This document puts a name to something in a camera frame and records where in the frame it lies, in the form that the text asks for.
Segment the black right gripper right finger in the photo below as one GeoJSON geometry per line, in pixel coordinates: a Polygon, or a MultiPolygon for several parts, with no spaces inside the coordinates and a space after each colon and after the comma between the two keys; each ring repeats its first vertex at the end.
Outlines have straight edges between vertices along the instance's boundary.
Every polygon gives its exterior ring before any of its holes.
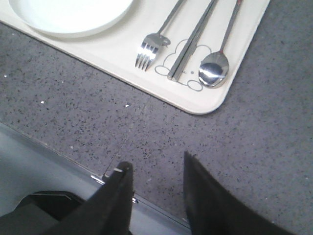
{"type": "Polygon", "coordinates": [[[184,153],[183,197],[194,235],[288,235],[236,199],[189,152],[184,153]]]}

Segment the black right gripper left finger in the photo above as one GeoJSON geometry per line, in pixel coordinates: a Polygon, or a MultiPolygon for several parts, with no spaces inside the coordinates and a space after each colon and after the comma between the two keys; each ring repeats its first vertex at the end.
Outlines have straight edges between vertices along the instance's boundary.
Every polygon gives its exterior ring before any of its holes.
{"type": "Polygon", "coordinates": [[[47,235],[129,235],[133,166],[120,162],[105,184],[47,235]]]}

